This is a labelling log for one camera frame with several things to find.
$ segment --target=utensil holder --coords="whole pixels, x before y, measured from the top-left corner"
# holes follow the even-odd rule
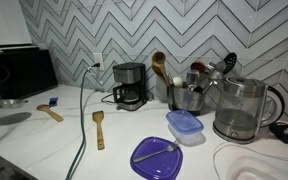
[[[171,111],[186,110],[194,116],[200,115],[205,94],[190,91],[188,88],[178,88],[174,84],[167,87],[168,107]]]

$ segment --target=chevron tile backsplash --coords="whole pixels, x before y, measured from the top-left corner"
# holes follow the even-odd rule
[[[112,66],[146,64],[148,90],[155,93],[151,57],[167,56],[172,76],[185,78],[190,64],[221,61],[235,52],[228,76],[256,78],[284,96],[288,120],[288,0],[20,0],[32,38],[46,46],[60,83],[80,86],[82,72],[102,53],[104,85],[88,75],[87,88],[112,91]],[[215,107],[220,89],[207,104]]]

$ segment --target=wall outlet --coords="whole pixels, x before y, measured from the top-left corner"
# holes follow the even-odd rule
[[[93,53],[95,63],[100,63],[99,70],[104,71],[104,61],[102,53]]]

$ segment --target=wooden spatula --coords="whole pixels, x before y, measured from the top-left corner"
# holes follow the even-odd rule
[[[39,111],[47,112],[52,118],[54,118],[56,121],[61,122],[63,121],[63,118],[56,114],[54,111],[50,110],[49,106],[47,104],[42,104],[37,106],[36,108]]]
[[[96,122],[96,126],[97,126],[97,149],[98,150],[102,150],[105,148],[102,125],[101,125],[103,118],[104,118],[103,111],[93,112],[93,121]]]

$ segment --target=kettle base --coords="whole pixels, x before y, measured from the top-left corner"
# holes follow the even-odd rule
[[[227,136],[225,134],[223,134],[222,132],[220,132],[216,126],[214,125],[213,123],[213,131],[219,136],[221,137],[222,139],[226,140],[226,141],[229,141],[229,142],[235,142],[235,143],[238,143],[238,144],[249,144],[251,142],[253,142],[255,136],[251,137],[251,138],[248,138],[248,139],[238,139],[238,138],[234,138],[234,137],[230,137],[230,136]]]

